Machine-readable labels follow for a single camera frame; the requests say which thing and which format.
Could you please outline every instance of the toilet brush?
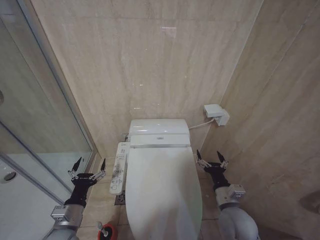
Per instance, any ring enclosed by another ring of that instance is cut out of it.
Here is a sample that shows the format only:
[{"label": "toilet brush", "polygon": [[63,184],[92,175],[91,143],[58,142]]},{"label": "toilet brush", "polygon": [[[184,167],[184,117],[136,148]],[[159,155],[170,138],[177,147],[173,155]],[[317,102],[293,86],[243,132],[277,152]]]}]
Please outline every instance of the toilet brush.
[{"label": "toilet brush", "polygon": [[100,221],[98,221],[97,227],[99,229],[98,240],[117,240],[118,231],[110,223],[102,225],[102,223]]}]

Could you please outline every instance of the marble wall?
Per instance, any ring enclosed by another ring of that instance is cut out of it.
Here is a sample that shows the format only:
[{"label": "marble wall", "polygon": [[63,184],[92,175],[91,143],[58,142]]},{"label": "marble wall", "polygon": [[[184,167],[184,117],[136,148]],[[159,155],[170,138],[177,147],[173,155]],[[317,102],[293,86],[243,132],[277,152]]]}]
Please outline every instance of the marble wall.
[{"label": "marble wall", "polygon": [[306,210],[320,202],[319,26],[317,0],[263,2],[221,102],[230,121],[211,125],[202,148],[229,160],[257,222],[304,240],[320,236],[320,215]]},{"label": "marble wall", "polygon": [[[102,157],[131,119],[207,121],[262,0],[31,0]],[[191,130],[201,148],[209,126]]]}]

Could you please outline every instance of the floor drain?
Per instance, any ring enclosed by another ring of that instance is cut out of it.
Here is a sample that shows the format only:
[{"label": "floor drain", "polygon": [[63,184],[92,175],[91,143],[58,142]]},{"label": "floor drain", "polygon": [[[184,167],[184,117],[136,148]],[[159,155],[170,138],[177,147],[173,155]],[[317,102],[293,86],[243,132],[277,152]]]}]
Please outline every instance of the floor drain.
[{"label": "floor drain", "polygon": [[8,182],[14,179],[16,176],[17,176],[17,173],[15,171],[12,171],[12,172],[9,172],[7,175],[5,175],[3,179]]},{"label": "floor drain", "polygon": [[123,190],[121,194],[115,196],[114,205],[126,205],[126,190]]}]

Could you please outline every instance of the bidet control panel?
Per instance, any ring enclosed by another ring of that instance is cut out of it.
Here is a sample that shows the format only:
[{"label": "bidet control panel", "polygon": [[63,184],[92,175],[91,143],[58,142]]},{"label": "bidet control panel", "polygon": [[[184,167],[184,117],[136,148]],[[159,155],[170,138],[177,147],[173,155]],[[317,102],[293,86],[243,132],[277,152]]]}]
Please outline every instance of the bidet control panel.
[{"label": "bidet control panel", "polygon": [[130,142],[119,142],[115,155],[115,161],[112,172],[112,180],[109,192],[119,195],[122,193],[127,171],[127,159],[130,149]]}]

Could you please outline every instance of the glass panel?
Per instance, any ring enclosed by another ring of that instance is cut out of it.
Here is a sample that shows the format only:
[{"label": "glass panel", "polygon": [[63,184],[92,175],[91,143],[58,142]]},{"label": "glass panel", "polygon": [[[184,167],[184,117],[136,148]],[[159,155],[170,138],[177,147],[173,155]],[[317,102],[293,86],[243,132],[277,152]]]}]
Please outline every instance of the glass panel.
[{"label": "glass panel", "polygon": [[48,170],[39,164],[28,151],[0,124],[0,152],[6,154],[29,176],[41,183],[63,202],[70,197],[70,192]]},{"label": "glass panel", "polygon": [[[83,172],[92,150],[19,6],[11,0],[4,3],[0,15],[0,120],[73,188],[67,170],[83,157],[78,169]],[[6,139],[0,141],[6,153],[19,162],[21,153],[15,146]]]},{"label": "glass panel", "polygon": [[57,203],[23,176],[4,178],[14,170],[0,158],[0,239],[42,239],[52,228]]}]

